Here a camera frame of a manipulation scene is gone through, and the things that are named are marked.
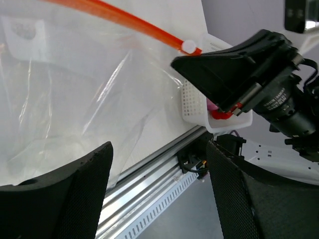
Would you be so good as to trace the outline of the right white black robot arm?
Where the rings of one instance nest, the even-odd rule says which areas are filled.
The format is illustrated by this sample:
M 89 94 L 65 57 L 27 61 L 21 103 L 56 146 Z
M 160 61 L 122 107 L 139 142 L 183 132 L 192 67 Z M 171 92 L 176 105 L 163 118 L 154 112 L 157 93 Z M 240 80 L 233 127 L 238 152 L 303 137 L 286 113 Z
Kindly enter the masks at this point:
M 248 162 L 297 181 L 319 182 L 319 67 L 304 54 L 318 33 L 262 29 L 237 46 L 204 35 L 201 53 L 178 56 L 171 67 L 184 79 L 182 117 L 226 139 L 258 114 L 285 148 L 248 141 Z

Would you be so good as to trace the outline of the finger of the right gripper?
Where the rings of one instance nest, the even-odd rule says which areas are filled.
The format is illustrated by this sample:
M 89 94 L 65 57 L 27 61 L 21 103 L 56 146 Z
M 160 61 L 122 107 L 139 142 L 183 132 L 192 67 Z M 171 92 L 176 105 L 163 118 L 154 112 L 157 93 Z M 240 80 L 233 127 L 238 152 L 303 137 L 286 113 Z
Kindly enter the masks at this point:
M 221 111 L 241 104 L 237 109 L 246 113 L 292 58 L 292 42 L 283 34 L 263 29 L 225 50 L 175 57 L 171 66 Z

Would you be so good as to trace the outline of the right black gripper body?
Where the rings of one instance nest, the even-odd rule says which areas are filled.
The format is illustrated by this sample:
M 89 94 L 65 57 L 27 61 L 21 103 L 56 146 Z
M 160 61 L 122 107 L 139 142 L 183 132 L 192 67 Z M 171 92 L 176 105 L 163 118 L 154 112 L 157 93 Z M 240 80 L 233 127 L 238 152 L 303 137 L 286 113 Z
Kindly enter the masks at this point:
M 301 77 L 294 74 L 299 65 L 314 69 L 303 88 Z M 262 89 L 262 99 L 253 111 L 270 123 L 271 132 L 286 136 L 299 155 L 311 162 L 319 160 L 319 68 L 315 61 L 296 53 L 286 64 L 286 69 Z

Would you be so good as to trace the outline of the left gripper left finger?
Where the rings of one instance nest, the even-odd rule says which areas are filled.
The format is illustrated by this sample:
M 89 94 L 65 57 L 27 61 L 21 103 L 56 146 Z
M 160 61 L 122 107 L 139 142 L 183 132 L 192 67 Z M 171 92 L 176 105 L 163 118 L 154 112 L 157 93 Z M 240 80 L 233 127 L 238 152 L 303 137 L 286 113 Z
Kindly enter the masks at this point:
M 2 239 L 93 239 L 106 194 L 113 147 L 16 186 L 0 188 Z

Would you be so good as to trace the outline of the clear orange zip top bag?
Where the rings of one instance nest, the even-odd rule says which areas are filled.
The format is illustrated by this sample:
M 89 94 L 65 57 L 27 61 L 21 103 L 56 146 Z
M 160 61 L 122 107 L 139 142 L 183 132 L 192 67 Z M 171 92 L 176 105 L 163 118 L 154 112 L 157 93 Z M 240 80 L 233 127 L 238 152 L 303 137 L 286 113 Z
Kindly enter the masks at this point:
M 177 52 L 42 0 L 0 3 L 0 183 L 18 185 L 111 142 L 108 187 L 192 129 Z

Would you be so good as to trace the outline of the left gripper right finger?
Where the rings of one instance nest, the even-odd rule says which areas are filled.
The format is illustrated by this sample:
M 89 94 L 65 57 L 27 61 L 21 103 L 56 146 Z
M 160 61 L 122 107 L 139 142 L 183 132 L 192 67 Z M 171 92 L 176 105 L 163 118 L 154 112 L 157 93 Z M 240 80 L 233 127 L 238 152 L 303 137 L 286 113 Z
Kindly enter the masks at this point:
M 317 239 L 319 187 L 279 176 L 209 141 L 206 156 L 225 239 Z

